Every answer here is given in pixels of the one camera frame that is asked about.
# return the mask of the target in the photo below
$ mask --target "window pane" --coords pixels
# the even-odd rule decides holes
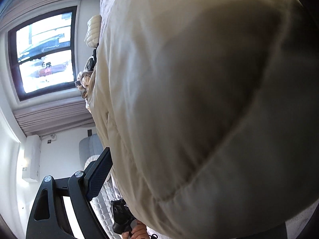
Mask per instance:
[[[53,53],[20,65],[23,88],[26,93],[51,85],[73,82],[71,50]]]
[[[40,20],[17,31],[18,61],[71,45],[72,13]]]

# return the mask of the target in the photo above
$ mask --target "air conditioner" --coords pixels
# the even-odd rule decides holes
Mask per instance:
[[[39,182],[41,139],[38,135],[27,137],[24,149],[22,179],[31,183]]]

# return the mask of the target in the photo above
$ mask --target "silver screw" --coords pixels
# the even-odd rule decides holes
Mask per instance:
[[[44,178],[44,181],[45,181],[45,182],[49,182],[49,181],[51,180],[51,178],[52,178],[51,176],[46,176],[46,177]]]
[[[83,172],[82,171],[78,171],[75,173],[75,177],[76,178],[79,178],[79,177],[82,177],[83,176]]]

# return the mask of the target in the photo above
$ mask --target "window frame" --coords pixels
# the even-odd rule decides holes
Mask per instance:
[[[10,65],[10,71],[12,75],[13,84],[17,93],[17,96],[19,98],[19,101],[24,101],[30,98],[34,98],[37,96],[45,95],[48,93],[53,93],[57,91],[63,91],[71,88],[75,88],[74,82],[76,81],[76,66],[75,66],[75,25],[76,25],[76,14],[77,14],[77,6],[67,7],[55,11],[51,11],[42,15],[39,15],[37,17],[34,17],[30,20],[25,21],[24,23],[14,27],[8,32],[8,54],[9,54],[9,65]],[[66,14],[66,13],[72,13],[72,19],[71,19],[71,39],[70,39],[70,46],[68,47],[62,47],[57,48],[54,50],[51,50],[49,52],[40,53],[36,56],[30,57],[27,60],[24,60],[22,62],[18,62],[18,52],[17,52],[17,31],[31,25],[35,22],[38,22],[40,20],[44,20],[46,18],[50,18],[53,16],[57,16],[60,14]],[[73,68],[73,82],[69,83],[60,83],[56,85],[51,85],[30,93],[26,93],[23,88],[23,82],[22,82],[22,76],[20,72],[20,65],[22,63],[41,58],[46,55],[50,55],[53,53],[61,52],[71,50],[72,55],[72,68]]]

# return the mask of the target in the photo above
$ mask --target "beige comforter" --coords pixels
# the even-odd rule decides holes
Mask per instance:
[[[318,40],[297,0],[116,0],[88,99],[132,213],[221,239],[314,202]]]

